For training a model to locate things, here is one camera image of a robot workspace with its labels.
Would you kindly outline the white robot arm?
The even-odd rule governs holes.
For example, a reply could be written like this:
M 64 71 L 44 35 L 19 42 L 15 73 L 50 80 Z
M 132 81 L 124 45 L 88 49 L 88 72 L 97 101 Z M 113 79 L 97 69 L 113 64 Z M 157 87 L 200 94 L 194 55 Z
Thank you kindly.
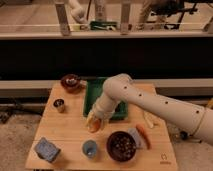
M 95 120 L 104 127 L 123 101 L 142 108 L 176 125 L 190 135 L 213 146 L 213 110 L 200 105 L 146 92 L 132 84 L 128 74 L 118 74 L 103 83 L 102 94 L 93 104 L 86 125 L 91 128 Z

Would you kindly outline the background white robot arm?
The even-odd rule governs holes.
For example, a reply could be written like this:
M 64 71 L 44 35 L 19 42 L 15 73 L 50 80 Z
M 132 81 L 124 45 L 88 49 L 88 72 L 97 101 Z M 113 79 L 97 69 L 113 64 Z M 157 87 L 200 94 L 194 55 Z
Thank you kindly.
M 79 24 L 87 24 L 88 21 L 85 17 L 85 10 L 78 0 L 68 0 L 69 7 L 71 8 L 71 16 Z

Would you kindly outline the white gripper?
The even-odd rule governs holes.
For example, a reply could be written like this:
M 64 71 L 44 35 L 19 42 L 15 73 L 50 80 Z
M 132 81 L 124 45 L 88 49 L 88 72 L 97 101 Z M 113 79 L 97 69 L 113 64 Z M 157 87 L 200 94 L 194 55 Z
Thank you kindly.
M 99 119 L 100 120 L 99 130 L 103 130 L 106 127 L 110 117 L 111 111 L 107 105 L 95 103 L 87 116 L 86 127 L 88 128 L 89 131 L 92 131 L 94 119 Z

